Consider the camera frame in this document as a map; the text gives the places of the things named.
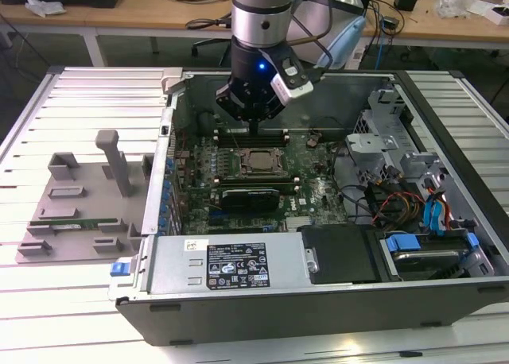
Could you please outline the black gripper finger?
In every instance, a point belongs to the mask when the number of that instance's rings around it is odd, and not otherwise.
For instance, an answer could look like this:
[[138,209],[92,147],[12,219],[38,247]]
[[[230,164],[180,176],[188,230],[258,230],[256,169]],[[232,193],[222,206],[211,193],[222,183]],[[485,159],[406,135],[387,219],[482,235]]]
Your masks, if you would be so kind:
[[249,134],[253,135],[254,104],[250,93],[246,93],[237,83],[228,81],[216,91],[216,103],[236,121],[247,123]]
[[280,102],[277,96],[272,97],[266,103],[257,103],[254,107],[254,135],[258,134],[258,128],[261,122],[272,119],[278,115],[285,106]]

